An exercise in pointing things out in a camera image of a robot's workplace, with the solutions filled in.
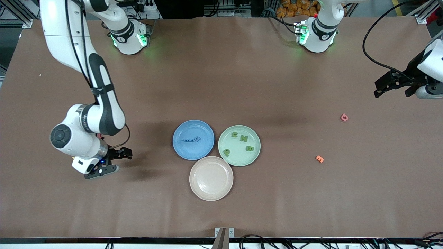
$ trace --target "black cable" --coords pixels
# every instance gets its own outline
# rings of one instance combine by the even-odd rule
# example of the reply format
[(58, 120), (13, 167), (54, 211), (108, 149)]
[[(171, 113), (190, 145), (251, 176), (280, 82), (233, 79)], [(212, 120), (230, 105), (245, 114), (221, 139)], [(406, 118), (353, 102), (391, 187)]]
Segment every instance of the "black cable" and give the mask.
[(140, 13), (136, 10), (136, 7), (135, 6), (132, 6), (132, 8), (134, 9), (134, 11), (136, 12), (136, 14), (139, 16), (139, 18), (141, 19), (141, 16), (140, 16)]
[(260, 245), (262, 246), (262, 248), (264, 248), (263, 241), (265, 241), (267, 244), (269, 244), (269, 245), (272, 246), (273, 248), (275, 248), (275, 249), (280, 249), (280, 248), (278, 248), (274, 243), (271, 243), (271, 242), (269, 242), (267, 239), (263, 238), (263, 237), (260, 236), (260, 235), (256, 235), (256, 234), (247, 234), (247, 235), (244, 235), (244, 236), (240, 237), (240, 242), (239, 242), (239, 244), (238, 244), (239, 247), (240, 247), (240, 249), (243, 249), (243, 241), (244, 241), (245, 239), (249, 238), (249, 237), (257, 237), (257, 238), (260, 238), (260, 239), (261, 239), (261, 241), (260, 241)]
[(289, 239), (289, 245), (292, 247), (292, 249), (298, 249), (295, 245), (292, 244), (292, 239)]
[(368, 243), (368, 245), (371, 246), (371, 249), (377, 249), (377, 246), (374, 244), (374, 242), (369, 241), (368, 239), (366, 239), (366, 242)]
[(215, 14), (217, 14), (219, 7), (220, 7), (220, 0), (214, 0), (214, 8), (212, 9), (212, 11), (209, 13), (209, 15), (203, 14), (203, 16), (206, 16), (206, 17), (214, 16)]
[(2, 13), (0, 14), (0, 16), (3, 16), (4, 11), (6, 10), (6, 7), (4, 7), (3, 5), (0, 4), (0, 11), (1, 11), (1, 10), (3, 10), (3, 11), (2, 11)]
[(396, 244), (396, 243), (392, 243), (389, 239), (385, 239), (385, 241), (386, 242), (388, 242), (388, 243), (390, 243), (390, 244), (393, 244), (394, 246), (396, 246), (398, 249), (403, 249), (401, 246), (399, 246), (398, 244)]
[(88, 69), (88, 56), (86, 54), (86, 40), (85, 40), (85, 26), (84, 26), (84, 18), (86, 16), (83, 15), (83, 6), (80, 6), (80, 24), (82, 26), (82, 42), (83, 42), (83, 55), (85, 57), (85, 67), (86, 67), (86, 72), (88, 73), (88, 79), (89, 79), (89, 83), (92, 85), (92, 81), (91, 81), (91, 73), (89, 72)]
[(72, 38), (72, 32), (71, 32), (71, 24), (69, 22), (68, 0), (65, 0), (65, 13), (66, 13), (66, 22), (68, 24), (69, 38), (71, 40), (71, 46), (72, 46), (72, 49), (74, 50), (75, 58), (77, 60), (78, 66), (80, 67), (80, 71), (82, 71), (83, 77), (86, 80), (86, 83), (88, 83), (89, 87), (91, 88), (92, 87), (91, 82), (89, 81), (88, 77), (86, 76), (85, 71), (83, 70), (82, 64), (80, 63), (80, 59), (78, 58), (77, 51), (75, 50), (74, 40)]
[(292, 30), (288, 27), (288, 25), (286, 24), (286, 22), (283, 20), (283, 17), (280, 17), (280, 19), (281, 19), (281, 21), (283, 22), (284, 26), (289, 30), (289, 32), (291, 32), (292, 34), (296, 34), (296, 35), (302, 35), (302, 33), (300, 33), (300, 32), (292, 31)]
[(131, 138), (131, 130), (129, 129), (129, 126), (127, 124), (125, 124), (124, 126), (128, 129), (128, 138), (126, 139), (125, 142), (123, 142), (121, 144), (114, 145), (114, 146), (110, 147), (109, 149), (114, 149), (114, 148), (120, 147), (120, 146), (124, 145), (125, 143), (127, 143), (129, 141), (129, 139)]
[(297, 26), (296, 24), (286, 23), (286, 22), (284, 22), (284, 21), (282, 21), (282, 20), (280, 20), (280, 19), (278, 19), (278, 18), (276, 18), (274, 16), (264, 16), (264, 17), (272, 18), (272, 19), (276, 20), (277, 22), (279, 22), (281, 24), (284, 24), (284, 25), (287, 25), (287, 26), (292, 26), (292, 27)]
[(388, 11), (386, 11), (383, 15), (381, 15), (381, 16), (377, 19), (377, 21), (375, 21), (374, 24), (372, 24), (372, 26), (369, 28), (368, 32), (366, 33), (366, 35), (365, 35), (365, 37), (364, 37), (364, 39), (363, 39), (363, 44), (362, 44), (363, 53), (365, 54), (365, 56), (366, 56), (369, 60), (371, 60), (373, 63), (375, 63), (375, 64), (377, 64), (377, 65), (379, 65), (379, 66), (382, 66), (382, 67), (385, 67), (385, 68), (390, 69), (390, 70), (392, 70), (392, 71), (395, 71), (395, 72), (397, 72), (398, 74), (401, 74), (403, 77), (408, 78), (409, 80), (412, 80), (412, 78), (409, 77), (409, 76), (407, 76), (407, 75), (405, 75), (405, 74), (404, 74), (403, 72), (401, 72), (400, 70), (395, 69), (395, 68), (393, 68), (393, 67), (391, 67), (391, 66), (385, 65), (385, 64), (383, 64), (383, 63), (380, 63), (380, 62), (376, 61), (375, 59), (373, 59), (372, 57), (370, 57), (369, 54), (366, 52), (365, 44), (366, 44), (366, 39), (368, 38), (369, 33), (371, 32), (371, 30), (374, 28), (374, 26), (375, 26), (375, 25), (376, 25), (376, 24), (377, 24), (377, 23), (378, 23), (383, 17), (385, 17), (387, 14), (389, 14), (389, 13), (390, 13), (391, 11), (393, 11), (395, 8), (400, 7), (400, 6), (404, 5), (404, 4), (408, 4), (408, 3), (411, 3), (411, 2), (415, 2), (415, 1), (417, 1), (417, 0), (408, 0), (408, 1), (405, 1), (405, 2), (403, 2), (403, 3), (397, 4), (396, 6), (390, 8)]
[(437, 235), (441, 235), (441, 234), (443, 234), (443, 232), (440, 232), (440, 233), (434, 233), (434, 234), (431, 234), (431, 235), (429, 235), (429, 236), (427, 236), (427, 237), (424, 237), (423, 239), (430, 239), (430, 238), (432, 238), (432, 237), (435, 237), (435, 236), (437, 236)]
[(374, 245), (377, 246), (378, 249), (380, 249), (380, 244), (377, 243), (375, 239), (372, 239), (374, 241)]
[(114, 243), (111, 242), (111, 239), (108, 240), (108, 243), (105, 246), (105, 249), (114, 249)]

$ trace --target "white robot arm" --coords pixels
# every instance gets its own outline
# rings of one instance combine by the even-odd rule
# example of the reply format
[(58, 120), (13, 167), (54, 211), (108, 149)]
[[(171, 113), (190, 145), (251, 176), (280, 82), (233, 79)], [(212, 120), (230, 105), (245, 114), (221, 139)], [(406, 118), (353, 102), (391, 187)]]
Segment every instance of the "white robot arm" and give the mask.
[(96, 100), (90, 105), (73, 105), (66, 118), (52, 129), (51, 143), (59, 151), (74, 156), (72, 166), (85, 174), (85, 178), (115, 172), (118, 166), (110, 165), (110, 161), (131, 159), (132, 152), (127, 148), (116, 151), (96, 136), (117, 134), (125, 126), (125, 117), (106, 64), (91, 43), (85, 13), (103, 20), (124, 54), (134, 54), (146, 46), (140, 40), (145, 25), (129, 20), (109, 0), (41, 0), (40, 11), (52, 56), (83, 73)]
[(337, 26), (343, 19), (343, 4), (361, 3), (366, 0), (319, 0), (319, 15), (310, 17), (295, 27), (297, 42), (311, 52), (326, 51), (334, 42)]
[(375, 97), (389, 90), (409, 86), (404, 92), (407, 97), (415, 94), (420, 99), (443, 98), (442, 32), (409, 62), (406, 70), (401, 73), (390, 70), (375, 81)]

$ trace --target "metal bracket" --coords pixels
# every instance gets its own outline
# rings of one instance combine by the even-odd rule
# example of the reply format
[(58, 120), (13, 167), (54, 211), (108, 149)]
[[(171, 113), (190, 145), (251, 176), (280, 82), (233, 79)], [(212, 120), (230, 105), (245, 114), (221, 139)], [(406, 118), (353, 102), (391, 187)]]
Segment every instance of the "metal bracket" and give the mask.
[(34, 22), (34, 20), (31, 20), (31, 22), (29, 22), (29, 23), (23, 23), (22, 28), (26, 28), (26, 29), (32, 28), (33, 22)]
[(229, 237), (234, 236), (234, 228), (230, 227), (216, 227), (215, 234), (217, 235), (212, 244), (212, 249), (229, 249)]
[[(219, 231), (220, 231), (220, 227), (216, 227), (216, 228), (215, 228), (215, 237), (217, 237)], [(233, 238), (233, 237), (234, 237), (234, 228), (233, 228), (233, 227), (230, 227), (230, 228), (228, 229), (228, 231), (229, 231), (229, 238)]]
[(426, 19), (420, 19), (417, 14), (414, 16), (416, 17), (417, 24), (427, 24)]

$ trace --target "brown paper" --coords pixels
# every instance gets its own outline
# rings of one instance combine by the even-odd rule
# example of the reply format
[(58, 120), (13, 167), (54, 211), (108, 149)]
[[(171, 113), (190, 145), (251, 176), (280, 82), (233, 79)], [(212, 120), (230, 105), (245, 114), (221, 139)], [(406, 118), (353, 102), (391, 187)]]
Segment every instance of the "brown paper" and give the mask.
[[(0, 91), (0, 236), (206, 237), (220, 226), (234, 227), (236, 237), (441, 230), (443, 101), (406, 98), (404, 89), (374, 97), (374, 81), (388, 70), (364, 57), (361, 41), (376, 19), (343, 18), (320, 54), (273, 19), (225, 17), (161, 19), (149, 48), (124, 55), (100, 21), (88, 21), (134, 154), (113, 161), (119, 172), (94, 180), (49, 143), (69, 107), (94, 99), (82, 74), (51, 56), (35, 20)], [(367, 51), (404, 70), (429, 39), (414, 17), (387, 17)], [(172, 147), (175, 129), (190, 119), (208, 123), (216, 140), (238, 124), (260, 137), (257, 160), (232, 168), (233, 188), (219, 201), (193, 194), (195, 161)], [(210, 155), (219, 156), (217, 143)]]

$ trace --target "wire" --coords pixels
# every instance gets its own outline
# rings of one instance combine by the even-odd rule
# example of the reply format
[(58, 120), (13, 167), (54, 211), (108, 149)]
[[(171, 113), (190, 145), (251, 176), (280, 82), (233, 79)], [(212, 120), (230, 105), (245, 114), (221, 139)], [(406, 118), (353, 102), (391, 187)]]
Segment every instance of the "wire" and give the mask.
[[(85, 26), (84, 26), (84, 15), (83, 15), (83, 6), (80, 6), (80, 13), (81, 13), (81, 26), (82, 26), (82, 42), (83, 42), (83, 55), (85, 57), (85, 67), (86, 67), (86, 72), (88, 73), (88, 79), (89, 79), (89, 84), (92, 85), (91, 83), (91, 73), (89, 72), (89, 68), (88, 68), (88, 57), (86, 54), (86, 41), (85, 41)], [(95, 104), (98, 104), (98, 99), (97, 97), (95, 97)]]
[(366, 239), (366, 242), (367, 242), (368, 245), (371, 247), (371, 249), (377, 249), (377, 247), (375, 246), (374, 242), (369, 241), (368, 239)]
[(296, 24), (286, 23), (286, 22), (284, 22), (283, 20), (280, 20), (280, 19), (278, 19), (278, 18), (276, 18), (276, 17), (274, 17), (274, 16), (264, 16), (264, 17), (272, 18), (272, 19), (276, 20), (277, 22), (279, 22), (279, 23), (281, 23), (281, 24), (284, 24), (284, 25), (287, 25), (287, 26), (291, 26), (291, 27), (298, 26), (298, 25), (296, 25)]
[(151, 26), (151, 31), (149, 32), (149, 36), (151, 36), (152, 33), (154, 33), (154, 28), (155, 28), (155, 24), (157, 23), (157, 20), (158, 20), (158, 19), (156, 19), (156, 20), (154, 21), (154, 24)]
[(132, 15), (132, 13), (131, 13), (130, 15), (128, 15), (128, 14), (126, 13), (126, 11), (129, 9), (128, 6), (125, 6), (126, 9), (124, 10), (124, 12), (126, 13), (127, 16), (131, 16), (131, 17), (139, 16), (139, 18), (141, 19), (140, 14), (137, 12), (137, 10), (136, 10), (136, 8), (135, 8), (135, 5), (138, 3), (138, 1), (136, 1), (136, 0), (122, 0), (122, 1), (114, 0), (114, 1), (116, 1), (116, 2), (118, 2), (118, 3), (124, 3), (124, 2), (129, 2), (129, 3), (130, 3), (130, 2), (132, 2), (132, 4), (130, 4), (130, 5), (131, 5), (132, 8), (134, 9), (134, 12), (136, 13), (136, 15), (134, 16), (134, 15)]
[(65, 0), (65, 13), (66, 13), (66, 22), (68, 24), (68, 32), (69, 32), (69, 38), (71, 40), (72, 50), (74, 51), (75, 58), (77, 60), (78, 66), (80, 67), (80, 71), (82, 71), (83, 77), (85, 77), (86, 83), (88, 83), (89, 87), (92, 88), (91, 82), (89, 81), (88, 77), (85, 74), (85, 71), (83, 70), (82, 64), (80, 63), (80, 59), (78, 58), (77, 50), (75, 49), (74, 40), (72, 38), (72, 32), (71, 32), (71, 24), (69, 21), (68, 0)]
[(114, 243), (111, 242), (111, 239), (108, 240), (108, 243), (105, 246), (105, 249), (114, 249)]
[(381, 15), (381, 16), (377, 19), (377, 21), (375, 21), (374, 24), (372, 24), (372, 26), (369, 28), (368, 32), (366, 33), (366, 35), (365, 35), (365, 37), (364, 37), (364, 39), (363, 39), (363, 44), (362, 44), (363, 53), (365, 54), (365, 56), (366, 56), (369, 60), (371, 60), (373, 63), (375, 63), (375, 64), (377, 64), (377, 65), (379, 65), (379, 66), (382, 66), (382, 67), (385, 67), (385, 68), (390, 69), (390, 70), (392, 70), (392, 71), (395, 71), (395, 72), (397, 72), (398, 74), (401, 74), (403, 77), (408, 78), (409, 80), (412, 80), (412, 78), (409, 77), (409, 76), (407, 76), (407, 75), (405, 75), (405, 74), (404, 74), (403, 72), (401, 72), (400, 70), (398, 70), (398, 69), (396, 69), (396, 68), (393, 68), (393, 67), (391, 67), (391, 66), (385, 65), (385, 64), (383, 64), (383, 63), (380, 63), (380, 62), (376, 61), (375, 59), (373, 59), (371, 56), (369, 56), (369, 54), (366, 52), (365, 44), (366, 44), (366, 39), (368, 38), (369, 33), (371, 32), (371, 30), (374, 28), (374, 26), (375, 26), (375, 25), (376, 25), (376, 24), (377, 24), (377, 23), (378, 23), (383, 17), (385, 17), (387, 14), (389, 14), (389, 13), (390, 13), (391, 11), (393, 11), (395, 8), (400, 7), (400, 6), (404, 5), (404, 4), (408, 4), (408, 3), (411, 3), (411, 2), (415, 2), (415, 1), (417, 1), (417, 0), (408, 0), (408, 1), (405, 1), (405, 2), (403, 2), (403, 3), (397, 4), (396, 6), (390, 8), (388, 11), (386, 11), (383, 15)]
[(389, 239), (385, 239), (388, 243), (393, 244), (394, 246), (398, 247), (398, 249), (403, 249), (401, 246), (397, 245), (396, 243), (392, 243)]
[[(247, 239), (247, 238), (250, 238), (250, 237), (257, 237), (257, 238), (260, 238), (260, 245), (261, 245), (261, 248), (264, 248), (264, 243), (263, 242), (265, 242), (266, 244), (268, 244), (268, 245), (270, 245), (270, 246), (272, 246), (273, 248), (275, 248), (275, 249), (280, 249), (280, 248), (278, 248), (274, 243), (272, 243), (272, 242), (270, 242), (269, 240), (267, 240), (266, 238), (263, 238), (262, 236), (260, 236), (260, 235), (256, 235), (256, 234), (248, 234), (248, 235), (245, 235), (245, 236), (242, 236), (242, 237), (240, 237), (240, 242), (239, 242), (239, 247), (240, 247), (240, 249), (244, 249), (244, 247), (243, 247), (243, 241), (245, 240), (245, 239)], [(294, 248), (294, 249), (297, 249), (296, 247), (294, 247), (293, 245), (292, 245), (292, 243), (290, 243), (288, 240), (286, 240), (286, 239), (283, 239), (283, 243), (282, 243), (286, 248), (288, 248), (288, 249), (291, 249), (291, 248)]]
[(380, 249), (380, 244), (377, 243), (375, 239), (372, 239), (374, 241), (374, 245), (376, 245)]
[(125, 124), (124, 126), (128, 129), (128, 138), (126, 139), (125, 142), (123, 142), (121, 144), (114, 145), (114, 146), (110, 147), (109, 149), (115, 149), (117, 147), (120, 147), (120, 146), (124, 145), (125, 143), (127, 143), (129, 141), (129, 139), (131, 138), (131, 130), (129, 129), (129, 126), (127, 124)]
[(0, 4), (0, 10), (3, 10), (2, 13), (0, 14), (0, 16), (3, 16), (4, 11), (6, 10), (6, 7), (4, 7), (3, 5)]
[(300, 32), (295, 32), (295, 31), (292, 31), (289, 27), (288, 27), (288, 25), (284, 22), (284, 20), (283, 20), (283, 17), (280, 17), (280, 19), (281, 19), (281, 21), (283, 22), (283, 24), (284, 24), (284, 26), (292, 33), (292, 34), (296, 34), (296, 35), (302, 35), (302, 33), (300, 33)]
[(427, 237), (424, 237), (423, 239), (430, 239), (430, 238), (432, 238), (432, 237), (435, 237), (435, 236), (437, 236), (437, 235), (441, 235), (441, 234), (443, 234), (443, 232), (440, 232), (440, 233), (434, 233), (434, 234), (431, 234), (431, 235), (429, 235), (429, 236), (427, 236)]
[(209, 15), (203, 14), (203, 16), (206, 17), (214, 16), (215, 14), (217, 14), (219, 7), (220, 7), (220, 0), (214, 0), (214, 8), (212, 9), (211, 13)]
[(239, 13), (243, 18), (245, 18), (245, 16), (243, 15), (243, 13), (242, 13), (241, 10), (240, 10), (240, 7), (238, 7), (237, 11), (238, 11), (238, 13)]

